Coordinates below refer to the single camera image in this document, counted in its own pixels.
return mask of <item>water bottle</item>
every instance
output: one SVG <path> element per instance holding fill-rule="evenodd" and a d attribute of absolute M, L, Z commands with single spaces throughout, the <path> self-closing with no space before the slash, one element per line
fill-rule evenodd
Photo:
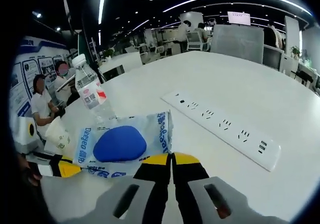
<path fill-rule="evenodd" d="M 97 73 L 87 64 L 86 56 L 80 54 L 72 60 L 75 68 L 75 88 L 85 106 L 93 112 L 97 123 L 116 117 Z"/>

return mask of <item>electrical outlet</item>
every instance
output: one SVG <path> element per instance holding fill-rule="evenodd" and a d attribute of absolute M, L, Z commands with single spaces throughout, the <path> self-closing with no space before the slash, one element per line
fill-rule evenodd
<path fill-rule="evenodd" d="M 275 168 L 281 147 L 239 116 L 229 116 L 212 103 L 190 98 L 181 91 L 171 92 L 161 99 L 261 167 L 270 172 Z"/>

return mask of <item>paper cup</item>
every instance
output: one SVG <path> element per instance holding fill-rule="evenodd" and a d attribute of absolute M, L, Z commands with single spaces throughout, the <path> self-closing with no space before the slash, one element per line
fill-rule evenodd
<path fill-rule="evenodd" d="M 56 117 L 48 126 L 45 138 L 62 151 L 63 156 L 73 158 L 75 142 L 70 137 L 60 117 Z"/>

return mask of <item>blue sponge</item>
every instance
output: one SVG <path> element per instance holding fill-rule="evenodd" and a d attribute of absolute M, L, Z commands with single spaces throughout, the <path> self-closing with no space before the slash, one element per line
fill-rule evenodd
<path fill-rule="evenodd" d="M 93 148 L 94 157 L 102 163 L 132 161 L 147 149 L 147 143 L 133 126 L 119 126 L 105 132 Z"/>

